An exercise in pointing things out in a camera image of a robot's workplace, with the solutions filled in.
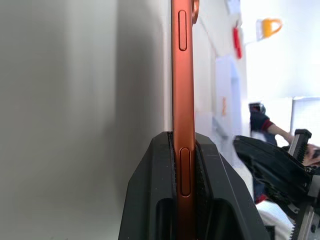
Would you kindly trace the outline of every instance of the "black plastic mount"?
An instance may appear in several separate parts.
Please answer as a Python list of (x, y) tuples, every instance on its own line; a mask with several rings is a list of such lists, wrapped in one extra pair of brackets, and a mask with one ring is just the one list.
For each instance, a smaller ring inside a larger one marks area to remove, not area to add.
[[(126, 193), (119, 240), (176, 239), (172, 134), (152, 139)], [(208, 138), (196, 134), (198, 240), (269, 240), (246, 184)]]

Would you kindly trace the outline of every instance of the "smartphone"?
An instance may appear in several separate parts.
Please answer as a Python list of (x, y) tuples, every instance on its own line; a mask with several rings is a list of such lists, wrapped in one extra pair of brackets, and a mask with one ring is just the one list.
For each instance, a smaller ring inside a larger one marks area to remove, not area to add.
[(192, 26), (199, 0), (171, 1), (172, 128), (177, 239), (196, 239), (195, 111)]

